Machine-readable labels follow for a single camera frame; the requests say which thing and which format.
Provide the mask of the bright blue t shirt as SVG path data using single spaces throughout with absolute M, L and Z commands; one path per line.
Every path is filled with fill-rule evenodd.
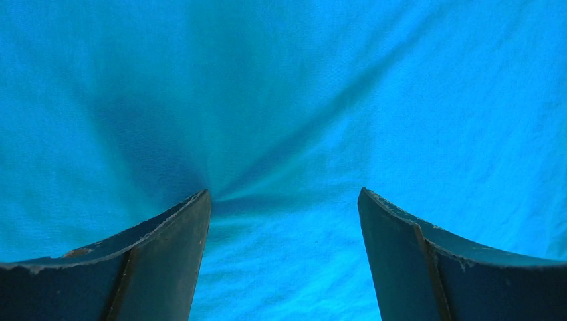
M 1 2 L 2 261 L 207 189 L 191 320 L 378 320 L 361 188 L 566 259 L 566 2 Z

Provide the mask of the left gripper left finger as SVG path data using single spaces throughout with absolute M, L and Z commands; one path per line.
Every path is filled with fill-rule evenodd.
M 199 191 L 62 257 L 1 265 L 2 320 L 187 320 L 211 218 Z

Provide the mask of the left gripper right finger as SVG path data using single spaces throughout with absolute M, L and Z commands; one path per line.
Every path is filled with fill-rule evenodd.
M 358 212 L 383 320 L 565 320 L 566 262 L 455 235 L 362 189 Z

